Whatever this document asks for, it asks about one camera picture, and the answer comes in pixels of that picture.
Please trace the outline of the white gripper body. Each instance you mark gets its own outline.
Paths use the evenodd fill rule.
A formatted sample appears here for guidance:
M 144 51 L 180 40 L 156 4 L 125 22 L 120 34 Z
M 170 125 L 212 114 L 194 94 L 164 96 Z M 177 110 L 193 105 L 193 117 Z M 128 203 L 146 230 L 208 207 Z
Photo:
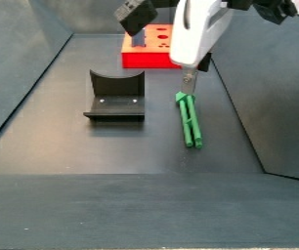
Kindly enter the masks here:
M 180 0 L 174 13 L 169 58 L 194 68 L 212 49 L 231 20 L 233 10 L 221 0 Z

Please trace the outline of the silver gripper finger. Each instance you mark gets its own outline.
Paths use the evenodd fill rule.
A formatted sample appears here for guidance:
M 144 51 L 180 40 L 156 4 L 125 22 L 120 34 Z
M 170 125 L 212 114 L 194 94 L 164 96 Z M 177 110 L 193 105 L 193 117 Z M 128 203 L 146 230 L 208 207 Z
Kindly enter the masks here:
M 197 84 L 197 74 L 198 71 L 193 70 L 193 72 L 190 73 L 190 87 L 189 87 L 189 94 L 193 95 L 194 94 L 194 90 L 196 90 L 196 84 Z
M 192 70 L 188 68 L 182 69 L 182 83 L 181 92 L 190 95 L 192 94 Z

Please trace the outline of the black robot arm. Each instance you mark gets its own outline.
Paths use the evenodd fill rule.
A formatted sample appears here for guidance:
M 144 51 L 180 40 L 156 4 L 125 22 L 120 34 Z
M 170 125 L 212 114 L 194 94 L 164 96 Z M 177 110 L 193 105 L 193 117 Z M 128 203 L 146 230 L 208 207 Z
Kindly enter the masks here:
M 181 92 L 188 95 L 194 93 L 200 65 L 206 63 L 235 10 L 248 11 L 255 7 L 259 15 L 276 24 L 299 13 L 296 0 L 125 0 L 114 17 L 134 37 L 156 18 L 156 9 L 170 7 L 176 13 L 169 58 L 182 68 Z

